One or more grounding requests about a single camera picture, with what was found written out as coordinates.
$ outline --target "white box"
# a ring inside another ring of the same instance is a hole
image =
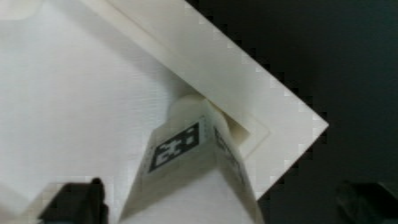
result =
[[[151,130],[195,92],[184,82],[248,132],[238,149],[257,198],[326,123],[183,0],[81,1],[88,8],[53,0],[26,20],[0,22],[0,187],[19,195],[0,206],[14,217],[49,182],[99,176],[115,222]],[[3,19],[40,4],[8,2]]]

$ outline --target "black object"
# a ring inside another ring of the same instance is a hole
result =
[[[337,188],[341,223],[398,224],[398,185],[344,183]]]
[[[42,211],[42,224],[106,224],[103,199],[104,187],[97,178],[87,184],[67,183]]]

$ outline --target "qr code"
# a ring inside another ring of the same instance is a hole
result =
[[[199,122],[154,148],[149,173],[195,148],[200,144]]]

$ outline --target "dark background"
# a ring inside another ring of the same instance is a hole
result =
[[[330,123],[259,200],[268,223],[335,223],[341,181],[398,182],[398,1],[188,2]]]

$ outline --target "white cardboard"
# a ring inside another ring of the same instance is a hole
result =
[[[119,37],[69,0],[48,2],[26,21],[0,23],[0,150],[7,155],[0,158],[1,170],[7,170],[0,175],[1,189],[21,196],[10,216],[23,210],[48,182],[87,180],[92,176],[104,178],[108,204],[120,211],[131,187],[131,179],[122,178],[136,170],[145,134],[165,119],[170,102],[191,92],[151,56],[243,128],[254,130],[250,144],[241,144],[239,150],[259,198],[325,130],[325,121],[184,1],[81,1],[133,42]],[[152,87],[149,92],[136,80]],[[133,105],[115,103],[126,99]],[[108,154],[110,148],[119,153]],[[64,155],[80,156],[65,159]],[[104,156],[106,168],[101,160],[99,169],[83,164],[85,158],[96,155],[112,155]]]

